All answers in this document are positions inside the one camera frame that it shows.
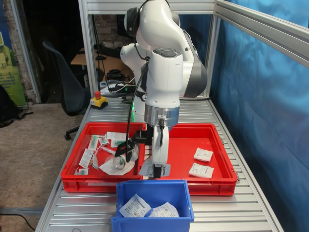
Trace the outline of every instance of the table surface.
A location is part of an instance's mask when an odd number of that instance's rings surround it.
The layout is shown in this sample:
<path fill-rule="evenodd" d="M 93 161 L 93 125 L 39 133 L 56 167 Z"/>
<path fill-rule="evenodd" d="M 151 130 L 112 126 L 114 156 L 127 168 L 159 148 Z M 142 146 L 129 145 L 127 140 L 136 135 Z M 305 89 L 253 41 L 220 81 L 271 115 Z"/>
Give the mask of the table surface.
<path fill-rule="evenodd" d="M 129 105 L 121 99 L 108 99 L 103 110 L 88 108 L 67 159 L 87 122 L 127 121 Z M 233 196 L 191 196 L 195 221 L 190 232 L 282 232 L 242 154 L 211 101 L 182 101 L 179 123 L 213 123 L 237 173 Z M 145 151 L 149 157 L 151 149 Z M 116 211 L 114 193 L 67 193 L 60 175 L 48 199 L 36 232 L 111 232 Z"/>
<path fill-rule="evenodd" d="M 96 63 L 96 68 L 99 68 L 98 66 L 98 60 L 96 60 L 97 57 L 97 50 L 94 49 L 94 61 Z M 123 73 L 126 76 L 129 76 L 129 79 L 132 79 L 134 77 L 134 74 L 132 70 L 125 65 L 121 59 L 115 58 L 115 57 L 110 57 L 110 56 L 104 56 L 106 57 L 104 62 L 104 67 L 105 67 L 105 73 L 108 73 L 109 70 L 111 69 L 118 69 L 121 70 L 121 73 Z M 86 61 L 86 55 L 85 54 L 77 54 L 74 59 L 71 61 L 71 65 L 87 65 Z M 102 62 L 100 62 L 100 70 L 103 71 L 103 65 Z"/>

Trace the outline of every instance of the red tray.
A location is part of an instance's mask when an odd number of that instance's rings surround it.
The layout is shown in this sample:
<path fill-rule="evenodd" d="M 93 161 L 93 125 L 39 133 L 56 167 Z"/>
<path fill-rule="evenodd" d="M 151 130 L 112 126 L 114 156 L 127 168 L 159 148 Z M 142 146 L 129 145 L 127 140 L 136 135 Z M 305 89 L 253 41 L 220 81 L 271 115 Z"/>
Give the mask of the red tray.
<path fill-rule="evenodd" d="M 64 190 L 67 192 L 116 192 L 118 182 L 127 180 L 142 179 L 139 175 L 145 158 L 145 145 L 141 144 L 139 148 L 139 158 L 135 161 L 134 168 L 125 175 L 108 175 L 101 169 L 98 171 L 89 167 L 88 175 L 74 175 L 79 167 L 79 162 L 83 156 L 85 148 L 88 148 L 91 135 L 105 135 L 106 132 L 126 132 L 127 123 L 124 122 L 88 122 L 86 123 L 81 135 L 79 136 L 74 149 L 72 150 L 66 165 L 61 172 L 61 179 Z M 145 123 L 131 123 L 129 137 L 132 137 L 136 131 L 146 129 Z M 98 165 L 101 166 L 105 159 L 110 155 L 107 151 L 98 152 Z"/>
<path fill-rule="evenodd" d="M 197 148 L 213 151 L 210 162 L 194 159 Z M 212 178 L 189 175 L 193 163 L 214 168 Z M 161 179 L 186 179 L 190 195 L 233 195 L 237 175 L 211 123 L 179 123 L 169 131 L 169 176 Z"/>

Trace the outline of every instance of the label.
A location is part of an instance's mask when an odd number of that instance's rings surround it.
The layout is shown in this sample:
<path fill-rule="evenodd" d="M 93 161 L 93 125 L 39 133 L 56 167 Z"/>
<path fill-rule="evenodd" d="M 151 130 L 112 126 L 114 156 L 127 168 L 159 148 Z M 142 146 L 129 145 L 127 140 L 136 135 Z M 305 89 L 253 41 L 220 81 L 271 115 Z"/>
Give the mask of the label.
<path fill-rule="evenodd" d="M 82 159 L 79 162 L 79 165 L 82 166 L 83 168 L 88 168 L 88 165 L 91 161 L 92 156 L 93 156 L 93 151 L 86 148 L 83 153 Z"/>
<path fill-rule="evenodd" d="M 166 202 L 164 205 L 154 208 L 149 215 L 150 218 L 179 218 L 177 209 Z"/>
<path fill-rule="evenodd" d="M 166 119 L 166 115 L 158 115 L 158 118 Z"/>
<path fill-rule="evenodd" d="M 213 173 L 213 168 L 208 166 L 199 165 L 194 163 L 189 171 L 190 175 L 195 175 L 203 178 L 211 178 Z"/>
<path fill-rule="evenodd" d="M 149 210 L 151 210 L 150 205 L 135 194 L 124 206 L 121 207 L 119 212 L 125 218 L 142 218 Z"/>
<path fill-rule="evenodd" d="M 89 146 L 88 149 L 91 151 L 95 151 L 97 149 L 98 146 L 98 139 L 99 137 L 97 137 L 96 135 L 92 135 L 90 142 L 89 142 Z"/>
<path fill-rule="evenodd" d="M 196 153 L 194 154 L 194 158 L 200 161 L 209 162 L 211 160 L 213 151 L 204 150 L 201 148 L 197 148 Z"/>
<path fill-rule="evenodd" d="M 106 139 L 126 139 L 126 133 L 107 132 Z"/>
<path fill-rule="evenodd" d="M 88 175 L 88 170 L 88 168 L 76 170 L 74 175 Z"/>
<path fill-rule="evenodd" d="M 117 186 L 115 182 L 90 182 L 88 186 Z"/>
<path fill-rule="evenodd" d="M 110 144 L 110 141 L 108 141 L 108 140 L 105 139 L 104 137 L 99 138 L 98 141 L 100 142 L 101 146 Z"/>
<path fill-rule="evenodd" d="M 163 164 L 161 169 L 161 177 L 169 176 L 170 164 Z M 154 176 L 154 164 L 151 162 L 151 158 L 148 158 L 143 163 L 139 175 L 153 177 Z"/>

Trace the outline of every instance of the green poster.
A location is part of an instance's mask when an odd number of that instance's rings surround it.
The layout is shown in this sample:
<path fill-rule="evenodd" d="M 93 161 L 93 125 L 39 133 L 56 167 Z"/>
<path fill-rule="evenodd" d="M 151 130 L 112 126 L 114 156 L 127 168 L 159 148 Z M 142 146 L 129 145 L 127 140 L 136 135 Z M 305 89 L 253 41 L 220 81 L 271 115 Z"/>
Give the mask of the green poster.
<path fill-rule="evenodd" d="M 0 0 L 0 85 L 3 86 L 16 106 L 27 104 L 20 82 L 15 54 L 12 51 L 2 0 Z"/>

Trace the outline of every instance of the blue plastic box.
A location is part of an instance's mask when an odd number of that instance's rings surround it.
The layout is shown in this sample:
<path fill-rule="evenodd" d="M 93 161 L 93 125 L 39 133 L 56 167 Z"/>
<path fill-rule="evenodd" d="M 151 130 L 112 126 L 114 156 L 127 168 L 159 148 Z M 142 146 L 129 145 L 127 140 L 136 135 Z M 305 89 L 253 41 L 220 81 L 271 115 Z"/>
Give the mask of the blue plastic box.
<path fill-rule="evenodd" d="M 119 212 L 135 194 L 151 208 L 169 202 L 179 217 L 123 217 Z M 189 232 L 194 214 L 186 180 L 130 180 L 117 184 L 117 211 L 112 217 L 113 232 Z"/>

